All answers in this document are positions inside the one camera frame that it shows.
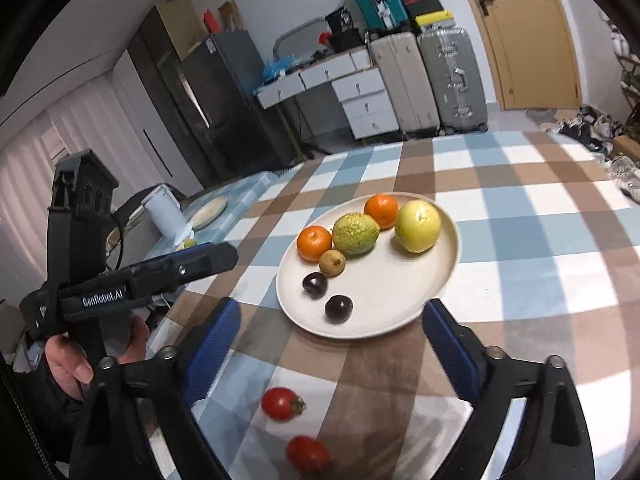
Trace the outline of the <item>person's left hand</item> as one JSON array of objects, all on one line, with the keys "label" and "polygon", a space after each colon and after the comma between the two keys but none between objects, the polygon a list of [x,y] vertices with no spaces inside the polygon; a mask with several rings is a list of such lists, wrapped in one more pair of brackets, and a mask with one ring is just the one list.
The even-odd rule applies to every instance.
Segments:
[{"label": "person's left hand", "polygon": [[[149,329],[140,316],[135,315],[130,326],[130,341],[119,358],[120,364],[144,361]],[[71,398],[84,400],[82,387],[93,380],[93,370],[82,349],[65,335],[50,338],[44,346],[44,355],[55,382]]]}]

